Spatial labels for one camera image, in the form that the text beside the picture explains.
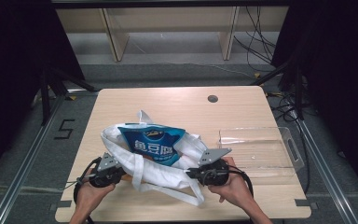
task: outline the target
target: human hand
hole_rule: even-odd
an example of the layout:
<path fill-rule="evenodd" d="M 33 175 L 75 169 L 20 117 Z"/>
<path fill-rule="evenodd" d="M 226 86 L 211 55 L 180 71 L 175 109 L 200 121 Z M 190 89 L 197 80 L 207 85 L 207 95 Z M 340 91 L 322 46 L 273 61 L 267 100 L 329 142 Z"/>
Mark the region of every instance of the human hand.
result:
<path fill-rule="evenodd" d="M 72 215 L 70 224 L 84 223 L 91 212 L 101 203 L 103 198 L 115 189 L 115 186 L 115 184 L 112 184 L 105 188 L 95 188 L 87 178 L 83 179 L 83 185 L 77 194 L 76 210 Z"/>
<path fill-rule="evenodd" d="M 226 161 L 229 166 L 237 167 L 231 157 L 225 157 L 223 160 Z M 220 203 L 226 200 L 229 203 L 241 208 L 246 214 L 248 214 L 254 223 L 271 223 L 269 218 L 258 206 L 241 175 L 231 173 L 229 174 L 228 181 L 225 185 L 210 185 L 208 186 L 208 189 L 212 193 L 220 195 Z"/>

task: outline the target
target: table top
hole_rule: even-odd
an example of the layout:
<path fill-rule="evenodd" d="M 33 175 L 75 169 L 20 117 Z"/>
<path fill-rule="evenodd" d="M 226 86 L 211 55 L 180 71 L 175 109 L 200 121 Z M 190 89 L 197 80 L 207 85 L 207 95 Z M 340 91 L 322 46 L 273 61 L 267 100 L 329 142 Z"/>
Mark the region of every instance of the table top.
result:
<path fill-rule="evenodd" d="M 217 102 L 208 101 L 209 96 Z M 179 87 L 106 89 L 99 93 L 89 118 L 82 142 L 68 181 L 79 177 L 87 165 L 106 152 L 101 131 L 110 125 L 138 122 L 139 110 L 146 112 L 157 124 L 185 129 L 200 134 L 209 148 L 218 147 L 221 129 L 239 127 L 277 127 L 260 87 Z M 228 154 L 235 160 L 235 151 Z M 296 200 L 306 197 L 296 174 L 284 182 L 253 181 L 255 199 L 270 218 L 309 217 L 308 206 L 297 206 Z M 74 188 L 68 188 L 62 201 L 73 200 Z M 197 221 L 244 220 L 240 208 L 220 203 L 219 196 L 201 187 L 205 202 L 200 206 L 176 200 L 157 191 L 138 192 L 129 181 L 121 181 L 91 214 L 95 221 Z M 59 222 L 68 222 L 75 204 L 60 207 Z"/>

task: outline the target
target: clear plastic box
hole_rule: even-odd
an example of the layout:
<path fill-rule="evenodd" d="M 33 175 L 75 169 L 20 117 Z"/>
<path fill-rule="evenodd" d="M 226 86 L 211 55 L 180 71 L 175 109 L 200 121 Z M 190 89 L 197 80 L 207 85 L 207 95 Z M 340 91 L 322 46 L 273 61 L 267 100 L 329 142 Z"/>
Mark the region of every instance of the clear plastic box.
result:
<path fill-rule="evenodd" d="M 219 136 L 219 147 L 232 149 L 228 156 L 237 167 L 264 184 L 284 181 L 304 166 L 288 128 L 224 129 Z"/>

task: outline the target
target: packaging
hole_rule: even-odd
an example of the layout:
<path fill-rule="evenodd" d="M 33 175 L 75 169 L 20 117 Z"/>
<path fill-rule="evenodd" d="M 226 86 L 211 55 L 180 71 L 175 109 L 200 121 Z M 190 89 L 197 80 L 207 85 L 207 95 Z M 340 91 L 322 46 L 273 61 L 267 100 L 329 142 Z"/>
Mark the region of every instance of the packaging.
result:
<path fill-rule="evenodd" d="M 179 160 L 173 148 L 185 130 L 157 124 L 125 124 L 118 129 L 123 134 L 130 151 L 156 163 L 172 166 Z"/>

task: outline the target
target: bag handle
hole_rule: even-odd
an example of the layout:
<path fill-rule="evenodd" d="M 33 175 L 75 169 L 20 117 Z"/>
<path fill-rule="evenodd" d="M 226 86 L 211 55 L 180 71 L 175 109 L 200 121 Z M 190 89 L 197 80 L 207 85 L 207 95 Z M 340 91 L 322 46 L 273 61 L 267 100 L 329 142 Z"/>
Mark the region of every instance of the bag handle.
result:
<path fill-rule="evenodd" d="M 135 187 L 135 189 L 137 189 L 140 192 L 156 190 L 156 191 L 165 193 L 175 199 L 184 201 L 186 203 L 191 203 L 196 206 L 202 204 L 205 201 L 205 199 L 200 191 L 200 186 L 199 186 L 198 182 L 189 178 L 188 176 L 186 176 L 185 173 L 184 173 L 184 177 L 189 182 L 189 185 L 190 185 L 191 189 L 193 190 L 194 194 L 196 195 L 196 197 L 185 194 L 183 192 L 180 192 L 180 191 L 177 191 L 174 189 L 167 189 L 167 188 L 164 188 L 161 186 L 156 186 L 156 185 L 147 184 L 147 183 L 141 184 L 143 173 L 144 173 L 144 158 L 141 155 L 135 154 L 135 167 L 134 167 L 133 177 L 132 177 L 132 185 Z"/>

